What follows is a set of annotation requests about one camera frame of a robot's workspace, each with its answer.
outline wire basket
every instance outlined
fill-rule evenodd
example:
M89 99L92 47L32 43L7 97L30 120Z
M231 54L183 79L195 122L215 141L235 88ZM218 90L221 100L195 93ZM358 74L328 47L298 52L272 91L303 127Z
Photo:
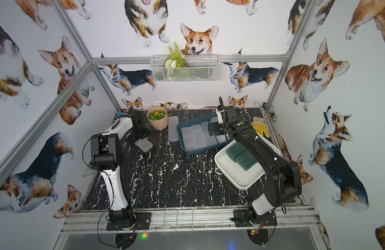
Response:
M152 56L150 66L156 83L216 82L219 55L186 56L187 67L164 67L167 56Z

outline flower pot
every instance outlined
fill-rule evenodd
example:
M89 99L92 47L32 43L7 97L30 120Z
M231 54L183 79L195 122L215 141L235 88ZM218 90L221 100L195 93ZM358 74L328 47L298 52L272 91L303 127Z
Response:
M160 120L157 120L157 121L153 121L153 120L150 120L148 118L148 115L152 112L155 112L155 111L163 111L166 113L165 117L160 119ZM156 130L162 130L164 129L165 127L167 127L167 123L168 123L168 115L167 115L167 111L166 111L166 108L164 107L153 107L151 108L148 112L147 112L147 118L148 118L148 121L151 123L152 127L154 127Z

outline table surface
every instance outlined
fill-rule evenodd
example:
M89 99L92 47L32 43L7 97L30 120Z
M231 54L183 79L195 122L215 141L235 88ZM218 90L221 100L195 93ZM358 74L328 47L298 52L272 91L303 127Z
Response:
M238 190L216 166L215 154L221 148L188 156L179 142L168 141L167 128L155 130L147 111L142 112L142 124L151 130L148 140L153 147L144 153L124 143L125 160L120 167L120 181L133 208L246 205L260 196L265 175L249 189ZM179 122L214 113L208 109L168 110ZM259 108L240 109L240 115L250 123L253 117L263 117ZM97 174L81 210L105 210L109 206L105 183Z

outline white tray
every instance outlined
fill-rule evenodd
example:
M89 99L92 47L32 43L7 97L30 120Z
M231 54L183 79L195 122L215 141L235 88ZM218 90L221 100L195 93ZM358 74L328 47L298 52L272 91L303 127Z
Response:
M271 144L265 137L258 134L278 155L280 150L275 145ZM262 166L259 163L253 165L245 171L238 163L233 162L226 153L226 150L237 143L236 140L230 142L222 150L215 155L215 163L222 173L234 184L238 189L248 189L254 184L264 173Z

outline blue tray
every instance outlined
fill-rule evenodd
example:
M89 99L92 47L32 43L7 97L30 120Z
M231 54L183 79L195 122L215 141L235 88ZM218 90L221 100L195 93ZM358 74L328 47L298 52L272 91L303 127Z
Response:
M219 147L226 146L231 141L233 141L233 139L230 138L228 141L225 141L225 142L222 142L222 143L218 143L218 144L215 144L215 145L212 145L212 146L209 146L209 147L200 148L200 149L197 149L197 150L194 150L194 151L186 151L186 149L184 147L183 136L181 135L181 128L191 127L192 125L201 124L203 122L210 122L210 119L215 117L215 116L217 116L217 115L216 114L210 114L210 115L207 115L207 116L201 116L199 118L194 118L194 119L191 119L191 120L187 120L187 121L181 122L181 123L179 123L177 125L177 135L179 136L180 147L183 149L183 151L186 154L192 155L192 154L197 154L197 153L205 152L205 151L208 151L208 150L211 150L211 149L214 149L214 148L219 148Z

